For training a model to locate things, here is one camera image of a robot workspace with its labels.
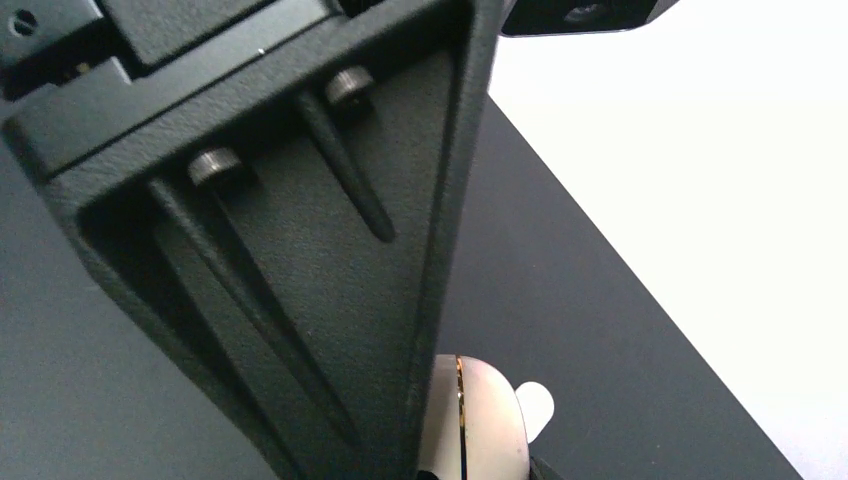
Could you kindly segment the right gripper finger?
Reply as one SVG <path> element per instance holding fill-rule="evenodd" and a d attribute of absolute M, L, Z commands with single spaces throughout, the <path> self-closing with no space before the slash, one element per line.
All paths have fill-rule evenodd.
<path fill-rule="evenodd" d="M 554 470 L 541 458 L 530 458 L 530 480 L 565 480 L 565 478 Z"/>

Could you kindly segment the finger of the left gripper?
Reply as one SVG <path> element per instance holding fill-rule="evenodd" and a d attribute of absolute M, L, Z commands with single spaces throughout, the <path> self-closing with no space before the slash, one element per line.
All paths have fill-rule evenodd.
<path fill-rule="evenodd" d="M 501 21 L 327 20 L 30 181 L 94 280 L 281 479 L 412 479 Z"/>

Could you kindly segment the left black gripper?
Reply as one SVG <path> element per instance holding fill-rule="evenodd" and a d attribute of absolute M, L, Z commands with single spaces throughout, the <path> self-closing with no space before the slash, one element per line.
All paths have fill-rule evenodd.
<path fill-rule="evenodd" d="M 327 20 L 337 1 L 5 1 L 2 124 L 27 173 L 49 179 L 261 54 Z"/>

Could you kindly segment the square white earbud case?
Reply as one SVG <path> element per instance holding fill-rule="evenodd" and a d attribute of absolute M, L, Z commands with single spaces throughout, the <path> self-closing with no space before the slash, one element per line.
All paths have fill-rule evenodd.
<path fill-rule="evenodd" d="M 466 356 L 435 358 L 416 477 L 530 477 L 521 409 L 510 382 L 496 368 Z"/>

